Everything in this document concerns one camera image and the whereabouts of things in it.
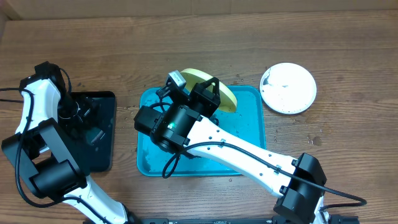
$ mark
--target blue plastic tray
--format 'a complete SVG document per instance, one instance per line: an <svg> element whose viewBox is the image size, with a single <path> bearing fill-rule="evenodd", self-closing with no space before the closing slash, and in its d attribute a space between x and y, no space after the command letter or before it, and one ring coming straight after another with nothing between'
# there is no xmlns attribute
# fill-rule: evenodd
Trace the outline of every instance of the blue plastic tray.
<svg viewBox="0 0 398 224"><path fill-rule="evenodd" d="M260 93L252 86L229 86L228 88L235 94L238 108L235 113L216 111L215 115L220 121L220 128L265 149L266 134ZM158 89L146 90L141 96L140 107L159 102L159 98L155 94ZM171 103L171 100L166 98L164 102ZM137 167L142 174L161 177L163 167L171 157L170 153L162 151L153 144L149 136L138 133ZM185 177L210 175L239 175L239 173L206 158L188 159L185 156L181 157L173 173L173 176Z"/></svg>

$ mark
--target pale yellow lid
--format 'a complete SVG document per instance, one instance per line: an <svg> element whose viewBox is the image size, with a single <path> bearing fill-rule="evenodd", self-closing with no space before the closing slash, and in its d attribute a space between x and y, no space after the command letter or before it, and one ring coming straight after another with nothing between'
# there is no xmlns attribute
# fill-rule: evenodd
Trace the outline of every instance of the pale yellow lid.
<svg viewBox="0 0 398 224"><path fill-rule="evenodd" d="M211 75L194 68L186 68L182 70L180 73L182 77L184 77L184 79L187 81L187 85L185 86L185 88L188 91L191 91L196 83L202 83L204 81L213 78ZM213 91L213 85L210 85L207 89ZM219 110L230 113L234 113L236 111L238 101L236 100L235 95L232 93L231 90L229 90L227 86L225 86L221 82L220 82L220 98L221 98L221 103L220 106L218 107Z"/></svg>

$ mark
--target wooden tabletop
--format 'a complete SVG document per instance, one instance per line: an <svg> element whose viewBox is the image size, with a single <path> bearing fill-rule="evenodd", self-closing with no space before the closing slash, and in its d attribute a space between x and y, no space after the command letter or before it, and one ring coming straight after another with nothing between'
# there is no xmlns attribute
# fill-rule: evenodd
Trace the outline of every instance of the wooden tabletop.
<svg viewBox="0 0 398 224"><path fill-rule="evenodd" d="M165 180L142 175L136 166L133 117L141 94L161 86L169 71L192 67L227 85L257 88L267 67L293 62L312 73L318 95L297 116L263 106L267 149L315 156L327 187L368 200L365 207L330 213L357 215L361 223L398 222L398 11L7 22L0 45L0 88L19 86L46 60L69 73L73 91L115 93L113 167L92 176L139 217L275 215L276 198L243 176ZM0 96L20 99L17 93ZM0 139L13 135L21 109L18 103L0 103ZM1 223L85 219L69 205L29 206L16 190L14 169L4 154L0 170ZM349 200L326 195L326 204L339 202Z"/></svg>

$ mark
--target robotic arm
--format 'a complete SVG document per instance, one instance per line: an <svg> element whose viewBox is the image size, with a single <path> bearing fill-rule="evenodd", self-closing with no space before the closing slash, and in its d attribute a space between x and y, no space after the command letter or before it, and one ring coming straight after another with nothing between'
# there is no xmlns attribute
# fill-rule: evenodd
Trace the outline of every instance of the robotic arm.
<svg viewBox="0 0 398 224"><path fill-rule="evenodd" d="M24 97L21 123L15 135L2 142L3 152L28 189L38 198L51 198L53 204L64 202L74 206L94 223L146 223L122 203L111 199L93 181L87 163L90 155L85 153L88 145L71 138L71 126L90 125L98 107L88 97L80 101L71 98L58 66L45 62L36 66L35 71L35 75L21 80ZM330 218L320 209L324 190L314 187L324 186L326 182L318 160L308 154L299 159L276 154L223 131L208 119L220 104L218 79L197 83L189 95L183 91L185 84L178 71L170 73L158 95L170 96L173 104L164 113L143 106L134 118L135 128L150 136L162 150L174 153L172 159L182 154L206 157L252 178L278 198L274 210L293 223L335 223L336 218ZM22 151L16 167L19 146ZM51 150L51 156L34 163L46 150ZM30 203L20 184L18 189Z"/></svg>

